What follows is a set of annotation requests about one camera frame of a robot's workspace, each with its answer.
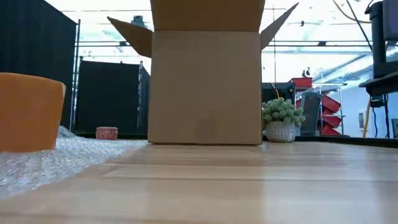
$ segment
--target bubble wrap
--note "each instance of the bubble wrap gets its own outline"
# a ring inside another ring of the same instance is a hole
[[[0,199],[71,177],[89,166],[117,157],[147,141],[104,141],[76,137],[66,129],[58,134],[55,150],[0,153]]]

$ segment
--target black partition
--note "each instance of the black partition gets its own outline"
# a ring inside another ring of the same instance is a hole
[[[120,134],[147,132],[149,75],[142,64],[82,61],[78,79],[76,132],[100,126]]]
[[[76,23],[44,0],[0,0],[0,72],[67,86],[61,124],[69,127]]]
[[[295,102],[295,86],[294,83],[261,83],[262,88],[262,102],[267,103],[270,100],[278,99],[280,97],[291,99]]]

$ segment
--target succulent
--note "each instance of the succulent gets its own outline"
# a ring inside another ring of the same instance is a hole
[[[264,125],[273,121],[283,121],[286,124],[294,124],[296,127],[301,127],[301,123],[305,121],[303,116],[303,109],[295,109],[292,100],[285,100],[279,98],[270,100],[262,104],[262,119]]]

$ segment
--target wooden table surface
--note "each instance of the wooden table surface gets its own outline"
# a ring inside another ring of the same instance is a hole
[[[398,223],[398,150],[155,146],[0,200],[0,223]]]

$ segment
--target yellow cable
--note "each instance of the yellow cable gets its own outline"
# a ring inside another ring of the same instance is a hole
[[[345,13],[345,12],[342,10],[342,8],[338,5],[338,3],[336,2],[336,0],[332,0],[332,1],[335,3],[335,5],[336,5],[336,7],[338,8],[338,10],[339,10],[345,17],[347,17],[348,19],[350,19],[350,20],[356,22],[356,20],[355,20],[354,18],[350,17],[349,15],[347,15],[347,13]],[[365,24],[370,24],[370,23],[371,23],[371,22],[369,22],[369,21],[359,21],[359,22],[362,22],[362,23],[365,23]]]
[[[364,138],[366,138],[366,131],[368,130],[369,112],[370,112],[370,110],[371,110],[371,99],[369,98],[368,107],[366,108],[365,125],[363,127],[363,135],[362,135],[362,137],[364,137]]]
[[[278,89],[276,88],[276,86],[275,86],[273,83],[271,83],[271,85],[274,87],[274,89],[275,89],[275,91],[276,91],[276,95],[277,95],[277,97],[278,97],[278,99],[279,99],[279,92],[278,92]]]

